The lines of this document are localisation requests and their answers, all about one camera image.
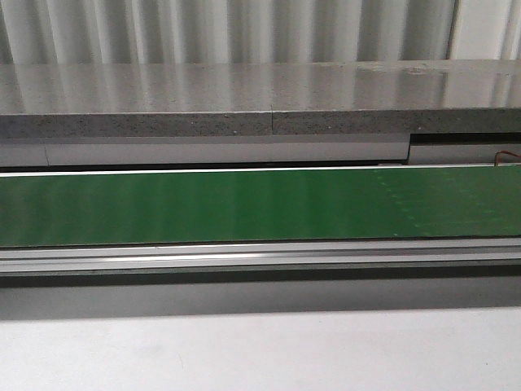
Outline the grey stone countertop slab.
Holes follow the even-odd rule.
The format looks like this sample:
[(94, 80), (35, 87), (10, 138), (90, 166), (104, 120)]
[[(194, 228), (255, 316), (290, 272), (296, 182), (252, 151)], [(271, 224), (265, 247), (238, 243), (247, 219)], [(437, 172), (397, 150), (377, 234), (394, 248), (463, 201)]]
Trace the grey stone countertop slab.
[(1, 68), (1, 137), (520, 133), (517, 60)]

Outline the green conveyor belt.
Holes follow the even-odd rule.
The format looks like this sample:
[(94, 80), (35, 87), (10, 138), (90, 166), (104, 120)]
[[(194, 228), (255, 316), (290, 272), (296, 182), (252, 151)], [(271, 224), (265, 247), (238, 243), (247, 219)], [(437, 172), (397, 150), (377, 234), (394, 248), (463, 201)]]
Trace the green conveyor belt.
[(4, 248), (519, 233), (514, 165), (1, 180)]

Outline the white panel under countertop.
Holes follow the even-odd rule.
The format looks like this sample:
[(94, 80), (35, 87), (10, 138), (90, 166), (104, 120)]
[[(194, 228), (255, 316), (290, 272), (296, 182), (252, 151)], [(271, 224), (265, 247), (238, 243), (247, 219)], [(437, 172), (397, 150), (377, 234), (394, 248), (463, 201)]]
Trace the white panel under countertop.
[(1, 166), (474, 164), (493, 162), (500, 150), (518, 153), (520, 135), (33, 138), (3, 140)]

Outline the white pleated curtain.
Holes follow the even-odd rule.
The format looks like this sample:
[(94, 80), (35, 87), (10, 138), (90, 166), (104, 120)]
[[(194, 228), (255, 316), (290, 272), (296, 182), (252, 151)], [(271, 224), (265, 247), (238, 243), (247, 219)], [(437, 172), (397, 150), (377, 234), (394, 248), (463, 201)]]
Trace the white pleated curtain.
[(518, 59), (517, 1), (4, 1), (5, 64)]

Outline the aluminium conveyor frame rail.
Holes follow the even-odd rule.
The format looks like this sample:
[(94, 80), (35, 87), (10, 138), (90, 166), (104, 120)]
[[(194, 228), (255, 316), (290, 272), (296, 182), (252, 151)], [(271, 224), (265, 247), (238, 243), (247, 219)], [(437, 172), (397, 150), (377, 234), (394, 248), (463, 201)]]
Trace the aluminium conveyor frame rail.
[(520, 239), (386, 239), (14, 248), (1, 275), (377, 270), (519, 266)]

